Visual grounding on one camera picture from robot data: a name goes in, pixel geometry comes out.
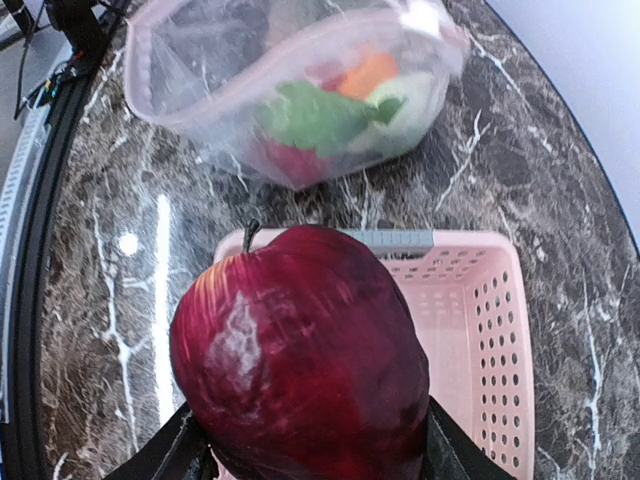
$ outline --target basket handle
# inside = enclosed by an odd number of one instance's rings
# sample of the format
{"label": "basket handle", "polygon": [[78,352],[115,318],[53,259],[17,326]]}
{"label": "basket handle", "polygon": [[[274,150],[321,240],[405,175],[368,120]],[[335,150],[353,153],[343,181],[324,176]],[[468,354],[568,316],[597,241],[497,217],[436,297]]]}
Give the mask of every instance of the basket handle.
{"label": "basket handle", "polygon": [[428,253],[433,230],[340,230],[364,243],[374,253]]}

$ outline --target bag of toy vegetables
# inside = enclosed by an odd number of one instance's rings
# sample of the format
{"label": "bag of toy vegetables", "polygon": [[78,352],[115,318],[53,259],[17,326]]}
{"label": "bag of toy vegetables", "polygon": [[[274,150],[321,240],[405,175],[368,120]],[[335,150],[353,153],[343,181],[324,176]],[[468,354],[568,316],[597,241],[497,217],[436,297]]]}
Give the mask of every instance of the bag of toy vegetables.
{"label": "bag of toy vegetables", "polygon": [[[125,74],[130,106],[232,173],[296,190],[414,148],[468,50],[437,0],[182,1],[149,62],[131,60],[167,78]],[[131,23],[127,55],[144,55]],[[147,78],[145,105],[132,90]]]}

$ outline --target marble countertop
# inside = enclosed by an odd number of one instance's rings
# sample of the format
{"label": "marble countertop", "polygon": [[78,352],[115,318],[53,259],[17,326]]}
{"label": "marble countertop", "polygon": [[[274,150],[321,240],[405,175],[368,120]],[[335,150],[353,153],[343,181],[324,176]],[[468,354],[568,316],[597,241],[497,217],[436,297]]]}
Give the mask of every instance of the marble countertop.
{"label": "marble countertop", "polygon": [[134,117],[120,31],[71,149],[45,287],[55,478],[101,478],[173,413],[170,316],[220,239],[251,217],[502,232],[529,300],[536,478],[640,478],[640,264],[627,225],[522,45],[484,3],[450,8],[473,52],[420,147],[303,193],[223,175],[185,139]]}

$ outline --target apple stem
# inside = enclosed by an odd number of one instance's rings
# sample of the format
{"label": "apple stem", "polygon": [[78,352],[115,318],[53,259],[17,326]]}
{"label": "apple stem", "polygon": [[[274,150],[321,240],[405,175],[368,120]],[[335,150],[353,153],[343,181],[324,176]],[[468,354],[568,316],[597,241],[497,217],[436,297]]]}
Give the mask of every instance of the apple stem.
{"label": "apple stem", "polygon": [[244,229],[244,241],[242,242],[242,251],[244,253],[249,253],[251,249],[251,244],[253,243],[253,239],[256,236],[256,233],[260,231],[260,222],[255,218],[252,218],[247,225],[247,228]]}

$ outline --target pink basket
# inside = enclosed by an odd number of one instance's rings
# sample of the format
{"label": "pink basket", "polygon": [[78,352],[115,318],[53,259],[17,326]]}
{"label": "pink basket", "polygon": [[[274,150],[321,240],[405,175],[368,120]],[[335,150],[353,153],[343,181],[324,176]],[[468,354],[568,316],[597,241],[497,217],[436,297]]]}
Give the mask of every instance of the pink basket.
{"label": "pink basket", "polygon": [[[254,248],[282,230],[262,230]],[[404,294],[430,362],[431,394],[493,461],[533,478],[533,362],[518,254],[490,232],[344,230],[381,256]],[[225,238],[215,261],[241,251],[243,232]],[[228,474],[221,477],[231,479]]]}

